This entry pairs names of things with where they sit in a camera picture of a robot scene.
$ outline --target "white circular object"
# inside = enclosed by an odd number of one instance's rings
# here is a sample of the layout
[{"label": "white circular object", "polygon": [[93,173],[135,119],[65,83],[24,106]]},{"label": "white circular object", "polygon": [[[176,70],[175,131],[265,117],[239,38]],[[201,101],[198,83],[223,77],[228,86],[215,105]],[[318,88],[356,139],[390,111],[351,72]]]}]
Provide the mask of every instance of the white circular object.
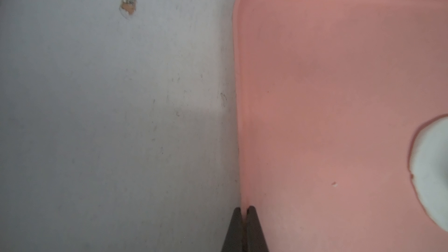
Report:
[{"label": "white circular object", "polygon": [[418,133],[409,168],[426,213],[448,231],[448,117],[432,122]]}]

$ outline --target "pink plastic tray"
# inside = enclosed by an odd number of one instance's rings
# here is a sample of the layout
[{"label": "pink plastic tray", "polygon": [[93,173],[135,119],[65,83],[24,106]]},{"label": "pink plastic tray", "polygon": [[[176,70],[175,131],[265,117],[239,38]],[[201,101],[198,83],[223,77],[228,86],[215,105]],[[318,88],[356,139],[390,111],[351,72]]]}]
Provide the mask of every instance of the pink plastic tray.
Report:
[{"label": "pink plastic tray", "polygon": [[233,27],[242,207],[270,250],[448,251],[408,170],[448,113],[448,0],[236,0]]}]

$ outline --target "white wall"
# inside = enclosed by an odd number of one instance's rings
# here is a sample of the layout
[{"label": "white wall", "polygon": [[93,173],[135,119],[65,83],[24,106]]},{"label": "white wall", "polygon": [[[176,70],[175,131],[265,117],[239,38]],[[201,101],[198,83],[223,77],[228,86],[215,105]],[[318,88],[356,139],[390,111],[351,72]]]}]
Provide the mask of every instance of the white wall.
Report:
[{"label": "white wall", "polygon": [[0,0],[0,251],[219,251],[234,0]]}]

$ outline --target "exposed plaster spot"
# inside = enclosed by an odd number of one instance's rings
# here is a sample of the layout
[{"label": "exposed plaster spot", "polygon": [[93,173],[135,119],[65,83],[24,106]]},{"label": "exposed plaster spot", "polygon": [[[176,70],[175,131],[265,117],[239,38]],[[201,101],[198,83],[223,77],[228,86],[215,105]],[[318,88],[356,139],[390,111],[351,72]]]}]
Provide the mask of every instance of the exposed plaster spot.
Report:
[{"label": "exposed plaster spot", "polygon": [[121,0],[120,4],[120,13],[126,18],[129,19],[132,14],[137,10],[137,0]]}]

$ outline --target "white surface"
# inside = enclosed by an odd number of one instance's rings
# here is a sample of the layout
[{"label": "white surface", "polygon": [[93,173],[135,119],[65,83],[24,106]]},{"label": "white surface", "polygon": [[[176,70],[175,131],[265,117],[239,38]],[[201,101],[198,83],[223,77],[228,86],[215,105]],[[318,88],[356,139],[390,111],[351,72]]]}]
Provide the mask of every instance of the white surface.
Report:
[{"label": "white surface", "polygon": [[439,119],[418,133],[410,169],[426,213],[448,231],[448,118]]},{"label": "white surface", "polygon": [[234,0],[0,0],[0,251],[219,251]]}]

